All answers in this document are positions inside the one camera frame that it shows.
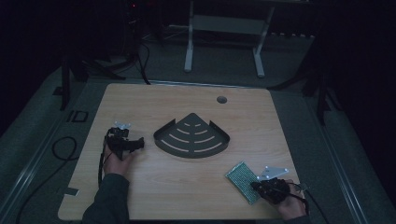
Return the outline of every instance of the table leg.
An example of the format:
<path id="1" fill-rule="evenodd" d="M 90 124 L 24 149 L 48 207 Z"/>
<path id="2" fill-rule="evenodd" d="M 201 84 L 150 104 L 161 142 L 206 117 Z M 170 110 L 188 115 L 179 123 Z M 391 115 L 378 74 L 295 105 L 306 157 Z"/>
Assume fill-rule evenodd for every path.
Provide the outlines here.
<path id="1" fill-rule="evenodd" d="M 192 68 L 192 54 L 193 54 L 193 44 L 192 44 L 192 23 L 193 23 L 193 4 L 194 1 L 190 1 L 190 21 L 189 21 L 189 44 L 187 46 L 187 53 L 186 53 L 186 62 L 184 64 L 184 71 L 190 72 Z"/>
<path id="2" fill-rule="evenodd" d="M 265 37 L 267 36 L 268 28 L 270 26 L 271 19 L 274 15 L 274 7 L 271 7 L 268 12 L 267 19 L 262 26 L 262 33 L 260 35 L 260 40 L 256 48 L 253 48 L 254 63 L 256 64 L 257 76 L 264 77 L 264 69 L 262 67 L 262 56 L 260 52 L 262 51 L 262 45 L 264 44 Z"/>

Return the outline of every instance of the black cable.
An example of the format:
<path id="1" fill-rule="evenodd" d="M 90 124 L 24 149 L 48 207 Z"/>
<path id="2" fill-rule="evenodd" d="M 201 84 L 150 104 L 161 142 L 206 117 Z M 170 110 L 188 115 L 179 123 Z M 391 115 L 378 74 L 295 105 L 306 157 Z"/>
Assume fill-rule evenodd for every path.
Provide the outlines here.
<path id="1" fill-rule="evenodd" d="M 151 83 L 148 81 L 148 78 L 147 78 L 147 76 L 146 76 L 146 66 L 147 66 L 148 60 L 149 60 L 149 47 L 147 47 L 147 46 L 144 45 L 143 43 L 142 43 L 142 46 L 145 47 L 145 48 L 147 49 L 147 51 L 148 51 L 148 56 L 147 56 L 147 58 L 146 58 L 146 60 L 145 60 L 145 63 L 142 64 L 142 60 L 140 59 L 140 55 L 137 53 L 137 60 L 139 61 L 139 65 L 140 65 L 140 70 L 139 70 L 139 72 L 140 72 L 140 74 L 142 74 L 142 78 L 143 78 L 143 80 L 145 80 L 146 84 L 151 85 Z"/>
<path id="2" fill-rule="evenodd" d="M 302 197 L 300 197 L 300 196 L 297 196 L 297 195 L 295 195 L 295 194 L 292 194 L 292 193 L 290 193 L 290 192 L 285 192 L 285 191 L 283 191 L 283 190 L 281 190 L 281 189 L 277 189 L 277 188 L 271 188 L 271 189 L 273 189 L 273 190 L 275 190 L 275 191 L 278 191 L 278 192 L 280 192 L 280 193 L 283 193 L 283 194 L 285 194 L 285 195 L 288 195 L 288 196 L 290 196 L 290 197 L 293 197 L 293 198 L 296 198 L 296 199 L 300 200 L 300 201 L 304 204 L 304 206 L 305 206 L 305 212 L 306 212 L 306 214 L 309 216 L 309 203 L 308 203 L 308 201 L 307 201 L 306 199 L 304 199 L 304 198 L 302 198 Z"/>
<path id="3" fill-rule="evenodd" d="M 301 189 L 301 186 L 298 184 L 294 184 L 292 183 L 292 185 L 298 187 Z M 311 192 L 308 191 L 308 189 L 304 189 L 303 192 L 306 192 L 306 194 L 311 198 L 312 202 L 314 202 L 315 206 L 317 207 L 317 209 L 319 210 L 320 214 L 323 216 L 323 219 L 326 223 L 330 223 L 329 219 L 327 219 L 326 215 L 324 214 L 323 210 L 320 208 L 318 202 L 314 199 L 314 197 L 312 196 Z"/>
<path id="4" fill-rule="evenodd" d="M 64 139 L 70 139 L 70 140 L 72 140 L 73 143 L 74 143 L 73 150 L 72 150 L 72 152 L 70 153 L 70 155 L 69 155 L 67 158 L 62 158 L 62 157 L 60 157 L 60 156 L 56 153 L 56 151 L 55 151 L 56 145 L 57 145 L 60 141 L 63 141 Z M 34 196 L 34 195 L 35 195 L 35 194 L 36 194 L 36 193 L 37 193 L 37 192 L 38 192 L 38 191 L 39 191 L 39 190 L 51 179 L 51 178 L 53 178 L 62 168 L 64 168 L 64 166 L 65 166 L 69 161 L 78 160 L 79 157 L 72 158 L 73 155 L 75 154 L 76 150 L 77 150 L 77 141 L 76 141 L 75 138 L 70 137 L 70 136 L 66 136 L 66 137 L 60 138 L 60 139 L 58 139 L 57 141 L 55 141 L 55 142 L 52 144 L 52 154 L 53 154 L 54 157 L 57 158 L 58 160 L 64 161 L 64 163 L 62 163 L 62 165 L 59 166 L 58 169 L 55 170 L 55 172 L 53 172 L 49 177 L 47 177 L 47 179 L 45 179 L 43 182 L 41 182 L 41 184 L 38 185 L 37 188 L 35 188 L 35 190 L 33 190 L 33 192 L 32 192 L 32 193 L 27 197 L 27 199 L 23 202 L 23 204 L 22 204 L 22 206 L 21 206 L 21 208 L 20 208 L 20 211 L 19 211 L 18 214 L 17 214 L 17 219 L 16 219 L 16 221 L 15 221 L 16 224 L 20 224 L 20 223 L 21 223 L 21 214 L 22 214 L 22 211 L 23 211 L 24 207 L 26 206 L 26 204 L 28 204 L 29 201 L 33 198 L 33 196 Z"/>
<path id="5" fill-rule="evenodd" d="M 100 187 L 100 185 L 102 184 L 102 179 L 103 179 L 103 174 L 102 174 L 102 170 L 103 170 L 103 160 L 105 157 L 105 150 L 106 150 L 106 145 L 107 145 L 107 137 L 110 134 L 110 129 L 107 130 L 106 136 L 105 136 L 105 140 L 103 141 L 103 149 L 102 149 L 102 153 L 100 154 L 100 159 L 99 159 L 99 170 L 98 170 L 98 187 Z"/>
<path id="6" fill-rule="evenodd" d="M 113 154 L 113 152 L 110 152 L 110 154 L 108 154 L 108 156 L 106 157 L 106 159 L 103 161 L 103 164 L 106 163 L 106 161 L 108 160 L 108 158 L 111 156 L 111 154 Z"/>

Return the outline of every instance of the metal stand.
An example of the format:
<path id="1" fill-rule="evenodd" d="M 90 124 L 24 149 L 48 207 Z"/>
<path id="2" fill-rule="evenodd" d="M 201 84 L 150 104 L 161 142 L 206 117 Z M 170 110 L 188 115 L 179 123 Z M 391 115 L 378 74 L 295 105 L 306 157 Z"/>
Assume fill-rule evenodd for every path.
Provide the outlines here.
<path id="1" fill-rule="evenodd" d="M 189 24 L 189 43 L 187 46 L 186 62 L 184 71 L 192 70 L 192 32 L 194 30 L 206 30 L 215 32 L 228 32 L 247 35 L 259 35 L 260 40 L 255 48 L 253 48 L 253 57 L 256 64 L 257 76 L 264 77 L 264 69 L 262 67 L 262 45 L 267 36 L 268 27 L 274 15 L 274 7 L 270 7 L 266 20 L 248 20 L 237 18 L 213 17 L 204 15 L 194 15 L 193 1 L 190 1 L 190 24 Z"/>

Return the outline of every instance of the wooden table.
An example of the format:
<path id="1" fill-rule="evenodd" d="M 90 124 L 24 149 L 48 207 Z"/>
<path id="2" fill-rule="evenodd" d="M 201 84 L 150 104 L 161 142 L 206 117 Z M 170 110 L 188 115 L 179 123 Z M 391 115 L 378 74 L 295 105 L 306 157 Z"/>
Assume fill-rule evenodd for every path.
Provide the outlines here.
<path id="1" fill-rule="evenodd" d="M 227 98 L 226 104 L 217 101 Z M 170 155 L 154 143 L 153 134 L 172 119 L 197 114 L 231 137 L 228 147 L 203 159 Z M 98 190 L 97 171 L 106 131 L 114 120 L 132 122 L 130 140 L 145 138 L 128 179 L 131 219 L 262 219 L 278 217 L 265 200 L 249 205 L 225 177 L 240 161 L 259 175 L 264 166 L 290 170 L 282 178 L 299 182 L 276 109 L 267 90 L 110 84 L 64 195 L 59 218 L 79 220 Z"/>

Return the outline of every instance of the dark sleeve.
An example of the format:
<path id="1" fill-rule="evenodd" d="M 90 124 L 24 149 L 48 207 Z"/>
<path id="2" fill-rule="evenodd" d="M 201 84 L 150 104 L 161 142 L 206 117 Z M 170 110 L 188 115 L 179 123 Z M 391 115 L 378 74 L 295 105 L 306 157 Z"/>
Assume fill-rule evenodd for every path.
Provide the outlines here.
<path id="1" fill-rule="evenodd" d="M 285 221 L 285 224 L 311 224 L 311 219 L 309 216 L 297 217 L 294 219 L 289 219 Z"/>
<path id="2" fill-rule="evenodd" d="M 93 204 L 84 212 L 82 223 L 129 223 L 128 188 L 129 181 L 122 175 L 105 175 Z"/>

